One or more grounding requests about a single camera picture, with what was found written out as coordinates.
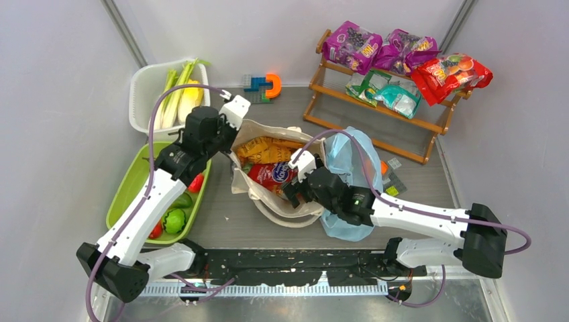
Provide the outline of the yellow napa cabbage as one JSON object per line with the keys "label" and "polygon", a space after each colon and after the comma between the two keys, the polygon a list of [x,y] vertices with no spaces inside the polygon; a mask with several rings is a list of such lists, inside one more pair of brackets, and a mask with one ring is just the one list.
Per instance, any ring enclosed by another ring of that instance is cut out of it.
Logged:
{"label": "yellow napa cabbage", "polygon": [[201,87],[185,88],[178,103],[177,118],[182,125],[185,124],[187,115],[198,107],[203,99],[203,89]]}

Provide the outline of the canvas tote bag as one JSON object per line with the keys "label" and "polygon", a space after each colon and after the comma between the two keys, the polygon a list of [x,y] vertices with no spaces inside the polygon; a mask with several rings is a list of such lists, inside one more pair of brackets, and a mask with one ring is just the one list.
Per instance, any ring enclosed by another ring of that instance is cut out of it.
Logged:
{"label": "canvas tote bag", "polygon": [[247,194],[248,198],[255,204],[255,207],[267,219],[277,225],[290,228],[302,228],[311,225],[325,211],[320,204],[314,201],[308,203],[302,201],[298,207],[294,208],[291,202],[254,182],[242,170],[241,162],[236,154],[236,148],[261,136],[292,140],[301,142],[303,145],[312,139],[310,135],[302,132],[298,127],[272,127],[262,125],[251,119],[243,120],[229,155],[232,161],[231,192],[233,194]]}

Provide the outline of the red fruit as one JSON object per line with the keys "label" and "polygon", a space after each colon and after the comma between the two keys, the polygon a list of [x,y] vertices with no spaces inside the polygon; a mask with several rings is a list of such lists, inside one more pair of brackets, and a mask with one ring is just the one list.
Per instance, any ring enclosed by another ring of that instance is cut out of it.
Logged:
{"label": "red fruit", "polygon": [[204,181],[205,181],[205,176],[203,173],[196,175],[192,183],[188,186],[187,190],[190,193],[199,193],[202,189]]}

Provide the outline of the orange potato chip bag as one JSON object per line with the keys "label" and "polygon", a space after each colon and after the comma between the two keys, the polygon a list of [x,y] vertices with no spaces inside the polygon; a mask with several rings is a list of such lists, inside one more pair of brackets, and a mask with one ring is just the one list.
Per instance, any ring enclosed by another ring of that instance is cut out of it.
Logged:
{"label": "orange potato chip bag", "polygon": [[235,153],[243,164],[274,164],[288,162],[303,146],[301,142],[262,136],[239,145]]}

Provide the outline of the green custard apple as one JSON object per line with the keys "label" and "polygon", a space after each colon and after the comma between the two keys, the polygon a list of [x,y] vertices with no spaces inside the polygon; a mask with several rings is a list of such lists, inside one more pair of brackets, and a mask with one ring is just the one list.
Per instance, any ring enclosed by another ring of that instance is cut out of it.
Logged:
{"label": "green custard apple", "polygon": [[186,225],[186,217],[183,209],[170,209],[162,218],[162,227],[166,233],[180,233]]}

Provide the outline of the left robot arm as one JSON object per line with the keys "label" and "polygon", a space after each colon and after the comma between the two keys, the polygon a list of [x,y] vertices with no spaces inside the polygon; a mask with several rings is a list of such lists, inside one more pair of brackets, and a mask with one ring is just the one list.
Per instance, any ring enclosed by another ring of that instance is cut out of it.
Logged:
{"label": "left robot arm", "polygon": [[83,243],[77,250],[90,282],[130,303],[150,281],[176,272],[191,278],[204,273],[206,261],[193,244],[177,242],[146,253],[142,248],[208,161],[218,152],[229,152],[248,110],[247,103],[226,103],[220,110],[198,107],[188,115],[173,143],[159,155],[149,152],[149,177],[130,206],[97,243]]}

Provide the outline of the blue plastic grocery bag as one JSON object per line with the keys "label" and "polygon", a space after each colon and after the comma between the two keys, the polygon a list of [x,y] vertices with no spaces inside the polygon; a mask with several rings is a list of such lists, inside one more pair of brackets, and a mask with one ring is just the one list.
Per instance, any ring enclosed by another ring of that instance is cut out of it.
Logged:
{"label": "blue plastic grocery bag", "polygon": [[[365,188],[369,187],[364,174],[364,169],[367,169],[373,187],[382,192],[381,161],[371,139],[354,127],[347,127],[344,131],[358,144],[340,133],[327,138],[324,141],[327,168],[348,185]],[[350,225],[330,211],[323,212],[320,222],[328,236],[348,242],[359,242],[374,229],[367,225]]]}

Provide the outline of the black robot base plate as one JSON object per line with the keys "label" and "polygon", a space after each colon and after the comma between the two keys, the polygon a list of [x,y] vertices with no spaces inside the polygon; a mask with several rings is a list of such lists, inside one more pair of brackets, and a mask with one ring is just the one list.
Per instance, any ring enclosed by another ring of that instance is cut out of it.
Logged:
{"label": "black robot base plate", "polygon": [[365,249],[209,249],[199,252],[182,278],[236,286],[314,286],[326,277],[331,286],[368,286],[373,282],[411,280],[414,270],[381,250]]}

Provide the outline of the green celery bunch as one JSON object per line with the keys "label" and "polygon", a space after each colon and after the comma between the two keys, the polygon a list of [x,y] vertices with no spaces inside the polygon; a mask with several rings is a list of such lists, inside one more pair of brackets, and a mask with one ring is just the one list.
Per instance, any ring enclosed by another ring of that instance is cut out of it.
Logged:
{"label": "green celery bunch", "polygon": [[[174,86],[186,85],[186,84],[200,84],[198,80],[193,80],[191,78],[191,74],[198,64],[204,64],[205,66],[207,66],[209,65],[209,62],[198,58],[191,61],[186,61],[183,64],[183,69],[180,72],[178,72],[177,82]],[[168,95],[168,101],[165,106],[164,115],[162,118],[161,129],[172,127],[176,122],[178,122],[177,118],[178,103],[180,101],[183,90],[184,89],[177,90]]]}

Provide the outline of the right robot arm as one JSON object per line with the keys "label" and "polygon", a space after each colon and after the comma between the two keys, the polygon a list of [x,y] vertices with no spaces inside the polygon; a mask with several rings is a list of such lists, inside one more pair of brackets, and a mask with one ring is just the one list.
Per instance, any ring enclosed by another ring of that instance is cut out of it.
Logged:
{"label": "right robot arm", "polygon": [[394,198],[368,187],[350,186],[321,167],[306,178],[282,185],[293,207],[314,202],[353,226],[392,227],[421,234],[421,239],[392,237],[382,256],[392,275],[418,266],[457,266],[500,278],[507,232],[494,213],[475,203],[470,209],[439,208]]}

